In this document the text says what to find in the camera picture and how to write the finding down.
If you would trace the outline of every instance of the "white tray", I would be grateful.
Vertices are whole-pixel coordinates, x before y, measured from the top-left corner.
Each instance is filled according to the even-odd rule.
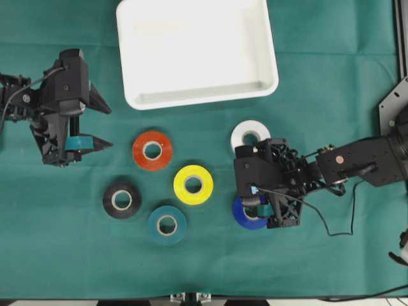
[[[266,0],[123,0],[117,26],[125,97],[137,110],[278,86]]]

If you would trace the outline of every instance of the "yellow tape roll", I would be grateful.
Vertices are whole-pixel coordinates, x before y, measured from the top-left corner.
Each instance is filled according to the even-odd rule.
[[[190,193],[186,189],[186,182],[197,178],[201,182],[201,189],[197,193]],[[201,166],[191,165],[182,168],[175,176],[174,193],[178,199],[187,205],[200,205],[207,201],[214,190],[214,182],[210,172]]]

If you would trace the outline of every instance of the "red tape roll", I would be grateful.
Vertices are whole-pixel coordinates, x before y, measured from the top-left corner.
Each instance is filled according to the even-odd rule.
[[[161,149],[156,158],[146,156],[145,150],[149,145],[158,145]],[[141,134],[133,144],[133,159],[145,170],[158,171],[166,167],[173,157],[173,146],[170,139],[163,133],[148,131]]]

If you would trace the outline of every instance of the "screw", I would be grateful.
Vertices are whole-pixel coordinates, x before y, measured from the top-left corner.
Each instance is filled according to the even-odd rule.
[[[337,157],[336,157],[336,162],[337,162],[338,164],[344,163],[344,157],[342,157],[341,155],[337,156]]]
[[[28,94],[24,94],[24,95],[23,95],[23,101],[24,101],[25,103],[30,103],[30,101],[31,101],[30,96],[29,96]]]

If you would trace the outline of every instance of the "black tape roll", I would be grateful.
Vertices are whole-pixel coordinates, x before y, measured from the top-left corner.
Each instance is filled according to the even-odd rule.
[[[130,197],[128,206],[119,207],[115,200],[116,197],[125,193]],[[139,190],[128,182],[116,182],[111,184],[103,194],[103,208],[106,212],[116,219],[127,219],[137,213],[142,204],[142,197]]]

